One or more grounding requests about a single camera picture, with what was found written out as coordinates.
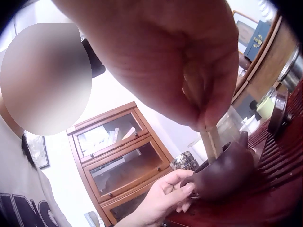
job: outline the black lettering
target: black lettering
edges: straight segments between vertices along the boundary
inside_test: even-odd
[[[10,194],[0,194],[0,201],[2,202],[2,206],[5,211],[5,215],[9,220],[8,222],[11,223],[12,226],[19,226],[19,220],[16,215],[16,211],[14,209],[14,203],[12,201],[12,197]]]
[[[39,203],[39,211],[42,219],[48,227],[59,227],[46,201],[41,201]]]
[[[24,196],[13,195],[13,198],[24,227],[45,227],[33,200],[30,204]]]

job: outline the brass latch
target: brass latch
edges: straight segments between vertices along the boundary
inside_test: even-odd
[[[262,41],[262,36],[261,35],[258,35],[259,39],[257,39],[256,37],[254,37],[254,41],[257,43],[257,44],[254,44],[253,46],[254,47],[260,47],[263,43]]]

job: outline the blue box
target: blue box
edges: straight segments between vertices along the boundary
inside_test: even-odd
[[[271,25],[268,23],[264,23],[263,21],[259,21],[256,30],[251,37],[247,48],[244,51],[244,55],[248,57],[251,61],[255,59],[257,56],[260,47],[262,46],[268,32],[270,29]]]

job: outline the hand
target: hand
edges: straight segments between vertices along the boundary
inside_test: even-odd
[[[193,171],[178,169],[158,179],[138,208],[117,226],[124,226],[123,223],[136,227],[158,226],[174,209],[186,212],[190,206],[187,198],[194,190],[194,184],[180,188],[180,182],[192,174]]]
[[[144,104],[195,130],[228,110],[238,72],[238,30],[224,0],[53,0],[86,34],[112,75]],[[183,69],[199,66],[203,110],[182,92]]]

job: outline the framed picture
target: framed picture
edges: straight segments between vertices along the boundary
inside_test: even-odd
[[[232,13],[239,30],[238,48],[241,53],[244,53],[258,23],[238,11],[233,11]]]
[[[27,131],[24,131],[24,134],[27,138],[27,144],[29,147],[29,151],[31,152],[33,161],[40,168],[44,169],[49,167],[48,156],[46,152],[45,146],[45,138],[44,136],[37,136],[31,134]]]

